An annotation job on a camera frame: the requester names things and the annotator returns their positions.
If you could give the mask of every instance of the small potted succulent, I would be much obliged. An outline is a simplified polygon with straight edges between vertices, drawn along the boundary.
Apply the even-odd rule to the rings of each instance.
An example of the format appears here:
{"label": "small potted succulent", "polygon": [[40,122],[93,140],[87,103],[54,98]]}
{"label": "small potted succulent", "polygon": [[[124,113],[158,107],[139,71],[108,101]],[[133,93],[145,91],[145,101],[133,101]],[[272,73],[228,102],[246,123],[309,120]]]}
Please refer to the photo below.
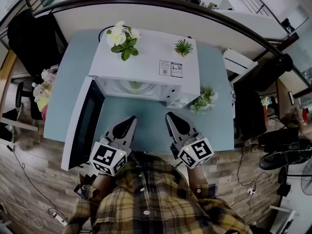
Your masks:
{"label": "small potted succulent", "polygon": [[138,55],[138,50],[134,46],[141,36],[137,29],[123,26],[124,23],[124,21],[119,21],[112,29],[106,31],[106,42],[112,52],[121,53],[121,59],[126,61],[130,55]]}
{"label": "small potted succulent", "polygon": [[193,45],[188,41],[179,40],[178,43],[175,44],[175,51],[181,55],[182,57],[186,57],[193,50]]}
{"label": "small potted succulent", "polygon": [[199,112],[206,113],[215,106],[217,99],[217,91],[212,88],[201,88],[200,97],[198,97],[194,104],[190,106],[190,110],[193,114],[198,114]]}

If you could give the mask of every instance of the black chair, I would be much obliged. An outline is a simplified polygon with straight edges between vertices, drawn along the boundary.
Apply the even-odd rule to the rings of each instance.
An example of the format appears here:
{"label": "black chair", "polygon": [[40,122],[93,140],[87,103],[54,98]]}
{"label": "black chair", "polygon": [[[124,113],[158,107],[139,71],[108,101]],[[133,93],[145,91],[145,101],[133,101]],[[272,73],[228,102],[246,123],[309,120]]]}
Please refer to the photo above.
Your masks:
{"label": "black chair", "polygon": [[[43,83],[41,72],[44,69],[49,69],[61,62],[62,54],[57,45],[56,33],[64,44],[65,38],[60,32],[54,16],[48,14],[35,18],[30,9],[22,11],[9,23],[7,33],[9,46],[21,60],[27,72],[34,78],[33,82],[37,84]],[[32,92],[24,91],[23,83],[18,86],[17,107],[20,106],[21,97],[30,98],[31,117],[42,119]]]}

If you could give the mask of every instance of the open microwave door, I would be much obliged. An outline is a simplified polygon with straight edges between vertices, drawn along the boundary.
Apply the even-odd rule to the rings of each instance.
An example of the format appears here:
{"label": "open microwave door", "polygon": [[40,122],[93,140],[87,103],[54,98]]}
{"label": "open microwave door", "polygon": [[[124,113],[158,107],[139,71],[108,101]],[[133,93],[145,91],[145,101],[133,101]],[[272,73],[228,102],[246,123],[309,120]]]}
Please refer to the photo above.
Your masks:
{"label": "open microwave door", "polygon": [[61,168],[68,171],[89,161],[104,94],[92,77],[86,77],[67,130]]}

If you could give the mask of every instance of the yellow plaid shirt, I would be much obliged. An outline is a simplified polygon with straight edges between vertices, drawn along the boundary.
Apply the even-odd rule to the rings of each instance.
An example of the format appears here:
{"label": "yellow plaid shirt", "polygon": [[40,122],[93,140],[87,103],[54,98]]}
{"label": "yellow plaid shirt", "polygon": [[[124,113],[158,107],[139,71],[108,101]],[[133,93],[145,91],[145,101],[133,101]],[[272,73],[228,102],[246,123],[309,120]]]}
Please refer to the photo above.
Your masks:
{"label": "yellow plaid shirt", "polygon": [[91,185],[82,186],[83,197],[64,233],[80,233],[90,219],[98,234],[251,234],[244,220],[216,198],[216,189],[199,185],[193,192],[183,174],[161,158],[132,153],[105,198]]}

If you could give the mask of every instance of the floor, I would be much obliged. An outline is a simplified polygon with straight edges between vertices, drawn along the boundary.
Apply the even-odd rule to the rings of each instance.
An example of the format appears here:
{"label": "floor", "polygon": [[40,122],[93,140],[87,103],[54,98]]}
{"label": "floor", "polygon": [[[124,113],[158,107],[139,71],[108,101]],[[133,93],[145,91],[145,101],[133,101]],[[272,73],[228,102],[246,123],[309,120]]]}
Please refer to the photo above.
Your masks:
{"label": "floor", "polygon": [[[7,94],[5,108],[12,109],[15,104],[16,84],[11,84]],[[24,109],[20,120],[31,123],[27,98],[23,98]],[[279,128],[275,122],[270,123],[270,130]],[[73,189],[78,183],[78,173],[85,173],[85,169],[74,168],[69,172],[60,168],[63,143],[45,139],[43,137],[44,122],[38,122],[39,131],[32,132],[20,130],[16,136],[15,152],[21,163],[25,164],[25,171],[33,183],[66,215],[74,208],[77,198]],[[276,190],[279,187],[277,181],[278,170],[269,171],[270,181],[266,174],[262,174],[256,181],[256,193],[253,197],[247,196],[250,186],[241,186],[237,182],[237,170],[241,159],[241,149],[235,151],[217,152],[203,165],[206,178],[209,183],[218,184],[219,196],[230,205],[236,203],[233,208],[246,220],[248,224],[255,221],[258,226],[266,227],[271,219],[273,210],[270,205],[277,205],[279,196]],[[243,149],[243,159],[239,171],[239,179],[243,184],[251,183],[260,174],[257,163],[264,154],[252,152],[250,148]],[[177,161],[171,155],[162,155],[163,159],[175,165]],[[179,166],[187,177],[186,168]],[[24,176],[14,154],[5,145],[0,144],[0,202],[2,202],[8,214],[1,213],[4,219],[12,220],[10,226],[16,234],[59,234],[63,227],[50,218],[47,210],[52,207],[29,183]],[[38,217],[31,211],[19,206],[33,210],[40,216],[43,228],[38,229],[33,220],[40,223]]]}

